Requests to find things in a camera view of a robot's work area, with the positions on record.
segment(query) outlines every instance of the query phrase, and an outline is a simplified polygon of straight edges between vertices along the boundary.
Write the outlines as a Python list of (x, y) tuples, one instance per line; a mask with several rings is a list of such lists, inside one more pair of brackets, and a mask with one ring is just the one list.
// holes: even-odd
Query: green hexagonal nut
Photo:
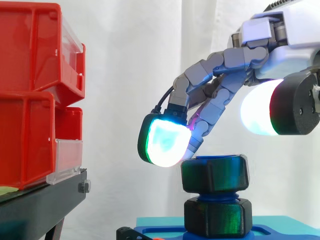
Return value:
[(242, 198), (221, 203), (194, 197), (184, 203), (184, 226), (188, 232), (209, 239), (243, 238), (253, 226), (252, 205)]
[(181, 164), (183, 189), (188, 193), (220, 194), (245, 190), (249, 170), (244, 155), (210, 156)]

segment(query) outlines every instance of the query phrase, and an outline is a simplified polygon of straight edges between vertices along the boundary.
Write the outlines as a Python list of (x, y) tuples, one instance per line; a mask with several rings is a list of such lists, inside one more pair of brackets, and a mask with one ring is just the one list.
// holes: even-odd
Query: red plastic drawer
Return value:
[[(45, 181), (57, 170), (81, 165), (80, 108), (56, 109), (54, 96), (49, 92), (0, 92), (0, 111), (1, 187), (24, 189)], [(57, 158), (57, 142), (61, 141), (57, 136), (65, 143), (60, 148), (70, 146), (72, 153), (77, 151), (76, 158), (66, 158), (68, 151), (60, 152)]]
[(0, 1), (1, 91), (47, 91), (57, 106), (85, 97), (85, 46), (55, 3)]

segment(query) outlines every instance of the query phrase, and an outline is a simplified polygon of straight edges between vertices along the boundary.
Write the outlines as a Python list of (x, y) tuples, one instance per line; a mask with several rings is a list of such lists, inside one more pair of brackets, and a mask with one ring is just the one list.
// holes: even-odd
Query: black hex block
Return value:
[(181, 164), (181, 174), (183, 189), (188, 193), (235, 193), (249, 186), (249, 171), (244, 155), (185, 160)]
[(213, 239), (243, 238), (252, 228), (252, 205), (238, 198), (233, 203), (200, 201), (184, 203), (184, 226), (193, 234)]

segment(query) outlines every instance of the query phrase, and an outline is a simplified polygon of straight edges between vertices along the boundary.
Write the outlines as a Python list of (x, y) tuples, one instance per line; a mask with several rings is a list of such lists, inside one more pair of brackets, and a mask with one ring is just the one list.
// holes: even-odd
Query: black metal bracket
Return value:
[(130, 227), (123, 226), (116, 231), (116, 240), (153, 240)]
[(63, 219), (85, 198), (79, 184), (87, 179), (86, 169), (55, 185), (42, 184), (0, 197), (0, 239), (38, 240), (50, 234), (59, 239)]

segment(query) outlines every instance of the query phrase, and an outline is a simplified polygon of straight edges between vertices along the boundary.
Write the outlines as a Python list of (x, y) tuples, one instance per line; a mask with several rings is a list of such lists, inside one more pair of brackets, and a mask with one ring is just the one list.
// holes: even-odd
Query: white curtain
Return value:
[[(57, 0), (86, 44), (83, 167), (86, 200), (65, 219), (62, 240), (112, 240), (137, 217), (183, 216), (191, 197), (180, 167), (140, 160), (142, 120), (176, 76), (211, 52), (272, 0)], [(251, 182), (240, 196), (254, 215), (287, 215), (320, 227), (320, 133), (265, 137), (246, 130), (243, 87), (198, 155), (246, 154)]]

